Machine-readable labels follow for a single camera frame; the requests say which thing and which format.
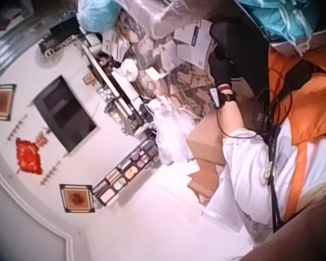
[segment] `orange vest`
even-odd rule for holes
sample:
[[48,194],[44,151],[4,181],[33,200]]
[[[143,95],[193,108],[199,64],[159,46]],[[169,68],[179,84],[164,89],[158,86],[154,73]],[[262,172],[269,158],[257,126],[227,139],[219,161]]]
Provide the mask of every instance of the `orange vest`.
[[[325,73],[314,73],[301,89],[292,92],[293,103],[288,117],[291,125],[292,145],[297,146],[298,154],[285,220],[295,214],[305,183],[307,142],[326,137],[326,46],[311,50],[302,58],[287,58],[276,51],[269,52],[271,101],[284,88],[286,74],[302,59],[317,65]],[[281,121],[289,106],[290,97],[286,97],[275,112],[275,119],[279,114],[279,121]]]

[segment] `black tv screen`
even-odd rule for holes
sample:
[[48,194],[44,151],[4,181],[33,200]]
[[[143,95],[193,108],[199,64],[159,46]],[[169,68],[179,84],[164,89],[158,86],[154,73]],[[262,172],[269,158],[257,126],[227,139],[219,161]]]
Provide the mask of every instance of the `black tv screen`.
[[35,97],[34,104],[68,152],[97,127],[63,76],[59,76],[40,92]]

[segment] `white wall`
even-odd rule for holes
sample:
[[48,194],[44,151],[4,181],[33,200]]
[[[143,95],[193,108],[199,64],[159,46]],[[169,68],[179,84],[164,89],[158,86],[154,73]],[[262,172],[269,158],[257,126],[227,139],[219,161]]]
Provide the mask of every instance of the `white wall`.
[[66,242],[28,215],[0,185],[0,260],[65,261]]
[[[62,158],[66,150],[51,133],[49,143],[41,148],[43,175],[32,175],[25,172],[14,174],[35,196],[41,199],[54,212],[61,215],[78,227],[87,227],[95,218],[95,214],[68,214],[64,212],[60,198],[59,184],[90,184],[95,185],[104,175],[130,153],[139,141],[125,136],[113,119],[103,113],[104,103],[92,87],[86,86],[82,78],[89,72],[81,52],[73,45],[67,46],[61,62],[54,68],[44,70],[35,63],[34,45],[21,55],[0,77],[0,84],[17,84],[12,118],[10,122],[0,121],[0,154],[4,156],[11,171],[18,170],[15,142],[7,137],[18,120],[25,114],[23,125],[17,132],[21,139],[35,141],[39,131],[47,127],[34,106],[29,106],[34,97],[57,76],[63,75],[72,90],[79,98],[89,115],[94,115],[97,129],[94,130],[66,158]],[[51,167],[59,160],[62,164],[58,172],[45,185],[40,182]]]

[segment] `plastic bag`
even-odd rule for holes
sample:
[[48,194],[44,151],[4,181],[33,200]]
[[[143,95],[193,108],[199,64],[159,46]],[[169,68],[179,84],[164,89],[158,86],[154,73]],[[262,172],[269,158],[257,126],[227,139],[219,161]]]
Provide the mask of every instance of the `plastic bag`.
[[175,108],[167,98],[160,99],[161,102],[154,99],[147,106],[154,113],[161,162],[171,164],[193,159],[186,138],[196,126],[196,117],[183,109]]
[[86,31],[102,33],[114,27],[120,11],[115,0],[79,0],[77,20]]
[[[269,41],[287,40],[300,56],[310,49],[316,28],[318,6],[312,0],[238,0],[263,29]],[[297,45],[299,38],[306,42]]]
[[225,0],[116,0],[155,39],[202,18],[238,14],[236,4]]
[[125,59],[120,68],[114,68],[113,70],[129,82],[136,81],[139,74],[136,62],[132,59]]

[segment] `hand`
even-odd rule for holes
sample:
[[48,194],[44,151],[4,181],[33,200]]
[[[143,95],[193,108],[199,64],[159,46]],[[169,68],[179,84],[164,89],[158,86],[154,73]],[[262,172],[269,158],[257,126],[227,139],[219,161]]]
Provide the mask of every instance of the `hand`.
[[212,52],[209,56],[209,64],[210,74],[214,78],[216,86],[221,84],[229,84],[229,86],[232,86],[230,80],[232,68],[227,58],[220,60],[216,53]]

